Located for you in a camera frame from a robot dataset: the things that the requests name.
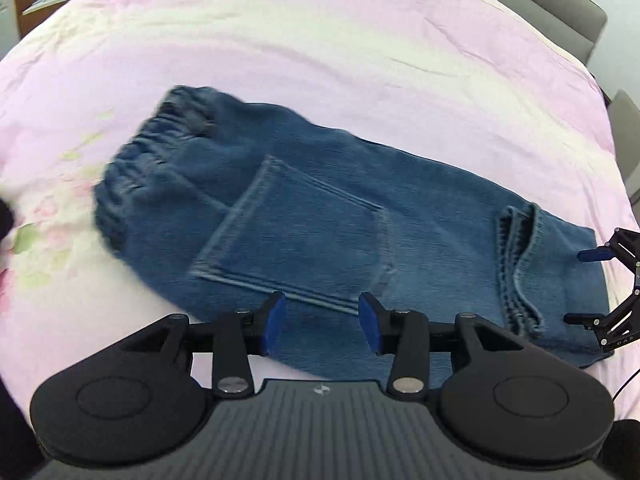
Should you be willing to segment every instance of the bed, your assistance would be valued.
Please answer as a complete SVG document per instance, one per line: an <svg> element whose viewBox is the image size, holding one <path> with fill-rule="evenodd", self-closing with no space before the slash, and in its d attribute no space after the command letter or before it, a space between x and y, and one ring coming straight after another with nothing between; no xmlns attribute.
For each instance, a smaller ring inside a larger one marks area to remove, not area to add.
<svg viewBox="0 0 640 480"><path fill-rule="evenodd" d="M52 374L177 309L93 226L105 164L174 85L285 105L324 126L463 168L593 228L638 229L599 88L498 0L73 0L0 62L0 374L28 417ZM605 262L610 307L632 275ZM207 384L206 355L192 374ZM588 369L613 394L630 345ZM305 378L267 358L265 377ZM616 400L640 418L640 383Z"/></svg>

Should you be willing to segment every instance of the black cable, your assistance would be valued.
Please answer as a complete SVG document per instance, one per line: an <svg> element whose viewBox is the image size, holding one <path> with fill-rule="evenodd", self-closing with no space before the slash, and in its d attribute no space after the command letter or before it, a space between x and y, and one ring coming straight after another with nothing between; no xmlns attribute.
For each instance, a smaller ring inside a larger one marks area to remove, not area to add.
<svg viewBox="0 0 640 480"><path fill-rule="evenodd" d="M613 396L613 402L616 402L616 397L619 396L620 392L625 389L625 386L627 386L638 374L640 374L640 368L638 368L638 370L636 370L635 373L629 377L622 386L620 386L620 389L616 391L616 394Z"/></svg>

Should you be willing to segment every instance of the blue denim jeans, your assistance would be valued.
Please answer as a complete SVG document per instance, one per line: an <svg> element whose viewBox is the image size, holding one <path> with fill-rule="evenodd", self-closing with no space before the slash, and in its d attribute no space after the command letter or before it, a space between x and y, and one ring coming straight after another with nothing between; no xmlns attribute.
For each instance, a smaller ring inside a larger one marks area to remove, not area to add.
<svg viewBox="0 0 640 480"><path fill-rule="evenodd" d="M608 312L593 231L467 171L248 104L174 88L95 188L108 244L208 320L282 290L275 358L333 379L383 378L358 295L452 322L473 311L578 366L601 354L565 312ZM450 374L432 361L432 386Z"/></svg>

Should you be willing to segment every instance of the back pocket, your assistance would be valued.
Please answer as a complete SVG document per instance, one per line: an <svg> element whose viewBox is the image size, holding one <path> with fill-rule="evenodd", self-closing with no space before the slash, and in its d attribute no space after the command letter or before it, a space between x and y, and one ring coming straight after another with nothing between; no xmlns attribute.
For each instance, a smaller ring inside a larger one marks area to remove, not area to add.
<svg viewBox="0 0 640 480"><path fill-rule="evenodd" d="M386 289L392 239L385 208L267 156L191 273L352 312Z"/></svg>

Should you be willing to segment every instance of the silver bolt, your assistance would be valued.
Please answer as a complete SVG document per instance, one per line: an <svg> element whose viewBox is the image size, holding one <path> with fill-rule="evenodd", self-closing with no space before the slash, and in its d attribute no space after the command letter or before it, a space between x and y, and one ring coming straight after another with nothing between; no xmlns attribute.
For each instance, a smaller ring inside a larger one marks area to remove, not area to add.
<svg viewBox="0 0 640 480"><path fill-rule="evenodd" d="M249 387L242 377L225 377L218 381L218 389L226 394L239 394Z"/></svg>
<svg viewBox="0 0 640 480"><path fill-rule="evenodd" d="M396 392L401 394L417 394L424 388L424 383L415 377L400 377L392 384Z"/></svg>

